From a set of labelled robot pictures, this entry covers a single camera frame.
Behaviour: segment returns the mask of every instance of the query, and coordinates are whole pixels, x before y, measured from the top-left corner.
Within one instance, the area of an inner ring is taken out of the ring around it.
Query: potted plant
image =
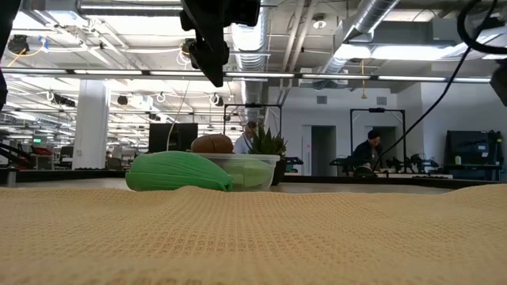
[[[284,138],[280,134],[273,136],[271,130],[265,131],[264,128],[260,127],[258,133],[253,135],[252,146],[249,146],[249,148],[251,154],[280,155],[271,185],[280,183],[287,167],[287,159],[285,158],[287,142],[284,141]]]

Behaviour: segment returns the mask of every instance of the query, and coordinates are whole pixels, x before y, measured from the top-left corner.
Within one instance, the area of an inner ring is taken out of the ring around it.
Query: silver duct
[[[261,8],[259,19],[255,27],[245,25],[232,25],[231,35],[236,50],[239,51],[264,51],[266,49],[267,35],[267,13]],[[267,58],[265,55],[242,55],[236,54],[236,64],[240,71],[265,71]],[[241,81],[242,100],[244,103],[265,103],[263,102],[263,82]],[[245,110],[248,121],[257,120],[258,110]]]
[[[340,45],[351,36],[359,34],[372,34],[373,30],[382,22],[382,20],[391,12],[400,0],[363,0],[357,7],[357,13],[353,16],[353,23],[345,28],[343,22],[340,23],[338,30],[341,34],[340,42],[337,44],[337,50],[334,52],[327,63],[318,71],[324,74],[337,74],[349,59],[341,57]],[[330,86],[336,86],[332,81],[320,81],[314,83],[315,89],[323,89]]]

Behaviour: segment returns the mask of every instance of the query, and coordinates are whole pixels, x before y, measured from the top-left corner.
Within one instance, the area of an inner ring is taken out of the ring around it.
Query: clear plastic container
[[[216,163],[232,176],[233,191],[268,191],[278,155],[199,154]]]

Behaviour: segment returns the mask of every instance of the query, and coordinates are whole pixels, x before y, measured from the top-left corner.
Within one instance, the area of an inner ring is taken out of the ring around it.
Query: green plant
[[[280,134],[273,136],[271,130],[265,131],[260,127],[258,133],[253,135],[252,145],[248,147],[251,154],[274,154],[284,157],[287,142]]]

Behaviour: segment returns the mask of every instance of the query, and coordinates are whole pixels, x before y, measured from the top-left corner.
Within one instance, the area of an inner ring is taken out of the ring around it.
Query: black cable
[[[467,30],[465,29],[465,19],[468,15],[468,13],[482,0],[472,0],[470,1],[465,8],[459,13],[458,19],[457,19],[457,26],[458,26],[458,34],[459,37],[461,37],[461,40],[467,46],[475,49],[476,51],[480,51],[487,54],[496,54],[496,55],[507,55],[507,48],[505,47],[493,47],[485,44],[481,44],[477,41],[477,37],[475,39],[472,39],[469,35]],[[495,7],[497,4],[497,1],[493,1],[492,7]]]
[[[493,2],[491,3],[491,7],[490,7],[490,10],[488,11],[486,17],[484,17],[484,20],[482,20],[482,23],[481,25],[478,27],[477,29],[477,35],[475,36],[475,40],[477,40],[478,38],[478,35],[481,33],[482,29],[484,28],[484,25],[487,21],[487,19],[491,16],[491,14],[493,13],[493,10],[495,8],[495,6],[497,5],[497,0],[493,0]],[[465,62],[465,59],[467,58],[468,54],[470,53],[472,47],[471,46],[468,46],[467,50],[465,51],[465,53],[463,54],[463,56],[461,57],[461,59],[459,60],[459,63],[458,63],[458,66],[456,67],[456,69],[454,70],[454,72],[452,73],[452,76],[451,78],[449,78],[449,82],[447,83],[447,85],[445,86],[445,89],[444,89],[444,92],[442,93],[442,95],[440,95],[440,97],[438,97],[438,99],[436,99],[435,103],[433,103],[433,105],[431,105],[431,107],[429,107],[429,109],[424,113],[422,114],[422,116],[417,119],[417,121],[415,121],[415,123],[409,127],[408,130],[406,130],[405,134],[402,135],[401,138],[399,138],[395,144],[393,144],[391,147],[389,147],[387,150],[385,150],[384,152],[382,152],[379,156],[379,159],[377,160],[377,162],[375,163],[375,165],[373,166],[372,169],[376,169],[377,165],[379,164],[380,161],[382,161],[382,157],[388,153],[389,151],[391,151],[392,149],[394,149],[403,139],[405,139],[405,137],[442,101],[442,99],[444,99],[444,96],[445,94],[447,94],[447,92],[449,91],[449,89],[451,88],[451,85],[452,85],[452,82],[454,82],[454,78],[456,77],[456,75],[458,75],[458,72],[459,72],[459,69],[461,68],[461,66],[463,65],[463,63]]]

